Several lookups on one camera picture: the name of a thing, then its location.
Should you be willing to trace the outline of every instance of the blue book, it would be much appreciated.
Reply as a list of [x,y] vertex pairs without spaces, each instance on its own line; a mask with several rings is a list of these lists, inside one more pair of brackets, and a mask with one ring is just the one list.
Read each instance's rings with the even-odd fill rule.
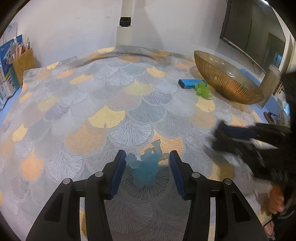
[[[2,70],[2,74],[5,79],[8,77],[7,74],[13,62],[12,53],[10,50],[10,46],[13,42],[14,40],[12,39],[0,47],[0,71]],[[17,43],[22,43],[22,35],[17,36]]]

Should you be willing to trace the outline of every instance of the television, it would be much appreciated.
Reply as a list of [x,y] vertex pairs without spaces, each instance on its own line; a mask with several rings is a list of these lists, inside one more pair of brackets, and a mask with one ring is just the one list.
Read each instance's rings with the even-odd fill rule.
[[270,64],[279,68],[285,35],[265,0],[228,0],[220,39],[251,59],[256,72],[266,73]]

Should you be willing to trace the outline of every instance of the yellow ginkgo leaf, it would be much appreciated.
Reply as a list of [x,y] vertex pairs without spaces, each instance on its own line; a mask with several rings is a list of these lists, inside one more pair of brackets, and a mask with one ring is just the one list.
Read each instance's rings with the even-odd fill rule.
[[28,89],[28,86],[24,83],[22,85],[22,91],[21,91],[21,93],[25,92],[27,89]]
[[176,150],[179,155],[182,154],[183,151],[183,141],[181,137],[175,138],[175,139],[169,139],[166,137],[163,137],[162,135],[158,134],[156,130],[154,130],[154,135],[152,140],[150,141],[150,144],[148,144],[146,147],[140,149],[140,152],[144,154],[144,151],[148,148],[153,148],[152,142],[160,139],[160,148],[163,153],[170,153],[172,150]]
[[152,85],[140,84],[135,80],[134,83],[125,87],[124,90],[131,95],[146,95],[152,91]]
[[72,85],[87,81],[92,78],[92,75],[81,75],[70,81]]
[[135,62],[139,62],[140,61],[140,58],[139,57],[136,57],[136,56],[126,55],[126,56],[121,57],[120,60],[135,63]]
[[48,111],[51,107],[53,107],[53,105],[54,105],[55,103],[58,102],[58,100],[59,100],[58,97],[51,96],[51,97],[49,97],[48,99],[41,101],[41,102],[38,104],[38,108],[39,108],[39,110],[41,110],[41,111]]
[[48,69],[55,69],[58,64],[59,64],[59,62],[53,63],[53,64],[47,66],[47,68]]
[[104,128],[105,124],[107,128],[117,126],[126,116],[126,112],[113,111],[108,106],[104,105],[97,113],[89,118],[89,122],[92,126],[97,128]]
[[0,191],[0,206],[2,206],[4,203],[4,200],[3,200],[3,193]]
[[44,78],[50,76],[50,74],[51,74],[51,71],[50,71],[49,69],[47,69],[47,68],[44,68],[44,69],[38,74],[37,79],[38,79],[38,80],[42,80],[42,79],[44,79]]
[[105,141],[104,129],[92,129],[86,123],[74,133],[66,136],[65,144],[74,153],[87,154],[97,150]]
[[98,53],[99,54],[106,54],[106,53],[110,53],[115,49],[115,47],[109,47],[109,48],[104,48],[104,49],[98,49]]
[[215,103],[212,100],[204,99],[200,96],[198,97],[198,101],[195,105],[204,112],[210,112],[215,110]]
[[18,142],[24,138],[24,136],[27,133],[27,128],[24,127],[24,124],[22,124],[13,134],[12,134],[12,140],[14,142]]
[[245,127],[246,124],[244,121],[240,118],[236,118],[231,114],[231,125],[232,126],[240,126],[240,127]]
[[70,70],[66,69],[63,73],[59,74],[57,76],[57,78],[59,78],[59,79],[66,78],[66,77],[70,76],[71,74],[73,74],[74,72],[75,72],[75,70],[73,70],[73,69],[70,69]]
[[181,62],[179,62],[178,64],[176,64],[176,67],[181,68],[181,69],[190,69],[190,67],[186,64],[183,64]]
[[166,76],[166,72],[160,71],[154,66],[152,68],[147,68],[147,72],[156,78],[162,78]]
[[213,170],[209,179],[216,181],[223,181],[225,178],[233,179],[234,169],[233,166],[229,163],[218,164],[213,162]]
[[20,103],[23,103],[26,99],[28,99],[32,95],[32,92],[26,93],[24,96],[20,97]]
[[37,159],[32,150],[31,154],[21,163],[22,175],[28,180],[36,180],[43,169],[44,161]]
[[165,50],[159,50],[158,53],[159,53],[160,56],[167,57],[167,56],[169,56],[172,52],[165,51]]

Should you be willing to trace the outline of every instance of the ginkgo leaf pattern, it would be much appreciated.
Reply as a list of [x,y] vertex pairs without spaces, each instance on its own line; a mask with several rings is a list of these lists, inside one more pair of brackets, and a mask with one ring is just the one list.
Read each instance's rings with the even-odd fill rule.
[[70,110],[73,116],[81,116],[82,119],[94,115],[99,109],[104,106],[104,102],[88,95],[81,102],[71,105]]
[[141,105],[135,110],[130,111],[130,115],[138,121],[156,122],[165,113],[163,106],[152,106],[142,101]]
[[171,219],[162,217],[159,213],[157,213],[156,222],[154,223],[153,227],[139,238],[141,241],[179,241],[182,240],[184,236],[186,224],[187,218],[173,221]]
[[154,130],[154,135],[152,140],[150,141],[150,144],[148,144],[146,147],[140,149],[140,152],[144,154],[144,151],[148,148],[152,148],[152,142],[160,139],[160,148],[163,153],[170,153],[173,150],[176,150],[179,155],[182,154],[183,151],[183,141],[180,137],[169,139],[166,137],[163,137],[162,135],[158,134],[156,130]]
[[43,160],[37,159],[32,150],[31,154],[20,165],[24,178],[33,181],[43,169]]
[[162,78],[162,77],[166,76],[166,72],[160,71],[160,70],[156,69],[155,67],[147,68],[147,72],[156,78]]
[[134,65],[134,64],[130,64],[124,68],[122,68],[122,70],[128,74],[134,75],[134,74],[141,74],[145,71],[145,67],[144,66],[139,66],[139,65]]
[[213,135],[211,130],[192,128],[192,132],[188,137],[186,137],[186,140],[197,149],[205,150],[206,148],[211,147],[210,139],[212,137]]
[[151,104],[167,104],[172,101],[172,95],[161,93],[161,92],[152,92],[150,95],[144,97],[145,100]]
[[118,70],[118,72],[112,76],[108,82],[113,86],[126,86],[133,82],[133,76]]
[[69,110],[57,121],[52,122],[51,130],[54,136],[64,136],[79,129],[83,124],[83,118],[74,116],[72,111]]
[[[227,100],[212,87],[208,99],[179,87],[179,79],[203,78],[194,58],[120,46],[50,64],[24,72],[22,92],[0,127],[0,205],[12,214],[5,217],[22,240],[64,178],[89,178],[114,161],[118,150],[140,160],[156,140],[164,155],[155,183],[138,189],[127,165],[118,194],[106,201],[114,241],[182,239],[191,201],[176,189],[172,150],[207,178],[232,178],[265,219],[253,193],[270,187],[259,186],[239,158],[211,149],[220,119],[245,126],[261,122],[263,112]],[[87,241],[84,205],[81,199],[81,240]],[[213,210],[209,238],[215,234]]]
[[125,117],[126,112],[123,111],[113,111],[108,106],[104,105],[94,116],[90,117],[88,120],[92,126],[97,128],[112,128],[117,126]]
[[40,139],[33,141],[33,147],[39,158],[49,158],[62,148],[63,140],[49,129]]
[[180,136],[189,132],[191,124],[187,118],[167,113],[165,119],[157,125],[157,128],[169,136]]
[[168,104],[167,109],[177,115],[191,116],[194,113],[195,107],[194,104],[190,102],[184,102],[173,97],[173,100]]
[[102,171],[105,164],[114,161],[118,148],[107,137],[107,142],[101,151],[87,155],[88,164],[95,172]]
[[153,217],[152,204],[135,204],[119,194],[112,201],[106,201],[106,213],[113,232],[136,233],[150,224]]
[[150,196],[157,198],[159,195],[165,192],[170,182],[170,170],[169,167],[159,167],[159,171],[155,177],[155,184],[150,187],[146,185],[141,189],[137,188],[133,183],[133,177],[125,171],[120,186],[133,198],[147,200]]
[[44,118],[48,121],[59,120],[67,111],[69,106],[63,106],[60,102],[51,107],[48,111],[45,112]]
[[157,88],[163,93],[175,93],[178,90],[178,86],[161,82]]
[[79,84],[79,83],[82,83],[82,82],[84,82],[84,81],[87,81],[87,80],[89,80],[89,79],[91,79],[91,78],[92,78],[92,75],[81,75],[81,76],[79,76],[79,77],[77,77],[77,78],[72,79],[72,80],[70,81],[70,83],[71,83],[72,85],[75,85],[75,84]]
[[30,126],[28,129],[28,135],[32,140],[39,139],[45,132],[50,128],[50,123],[45,122],[43,118],[40,119],[37,123]]
[[189,213],[191,201],[184,201],[178,194],[176,185],[172,185],[168,195],[159,201],[159,206],[174,216],[186,216]]
[[129,65],[129,63],[123,62],[123,61],[118,61],[118,62],[109,63],[108,65],[110,65],[111,67],[118,68],[118,67],[127,66],[127,65]]
[[10,184],[14,195],[19,199],[23,199],[29,189],[29,182],[20,176],[16,176],[10,181]]
[[73,178],[82,167],[82,156],[74,156],[62,149],[47,161],[49,174],[57,181]]
[[81,93],[79,91],[74,91],[67,97],[62,98],[62,102],[70,106],[71,104],[77,104],[84,100],[88,96],[88,93]]
[[99,69],[99,71],[97,71],[95,73],[95,76],[98,77],[99,79],[104,79],[104,78],[108,78],[111,75],[113,75],[116,71],[118,70],[118,68],[114,68],[108,65],[104,65],[103,67],[101,67]]
[[20,158],[26,158],[33,148],[33,142],[27,137],[14,144],[15,155]]
[[151,84],[140,84],[135,80],[131,85],[125,87],[124,90],[132,95],[146,95],[151,92],[152,86]]
[[104,142],[104,129],[92,129],[86,123],[74,133],[66,136],[66,146],[76,154],[86,154],[97,150]]
[[119,144],[139,146],[148,140],[151,132],[150,124],[137,124],[126,118],[120,127],[110,131],[110,135]]
[[115,97],[107,99],[105,103],[113,110],[125,110],[135,108],[140,100],[140,96],[130,95],[125,91],[121,91]]
[[59,184],[60,182],[48,177],[43,171],[38,181],[31,183],[31,195],[43,207]]
[[92,95],[97,99],[104,100],[116,96],[119,91],[119,88],[104,85],[104,87],[102,87],[101,89],[92,92]]
[[186,150],[183,153],[182,161],[190,164],[194,172],[199,172],[205,177],[209,177],[212,172],[211,158],[202,150],[195,149],[189,145],[185,145]]

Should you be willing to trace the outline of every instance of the golden glass bowl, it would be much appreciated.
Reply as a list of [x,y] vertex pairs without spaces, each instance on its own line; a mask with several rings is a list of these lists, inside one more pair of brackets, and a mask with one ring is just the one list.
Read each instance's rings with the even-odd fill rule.
[[255,104],[264,99],[259,87],[225,60],[198,50],[194,51],[194,59],[205,81],[226,98],[241,104]]

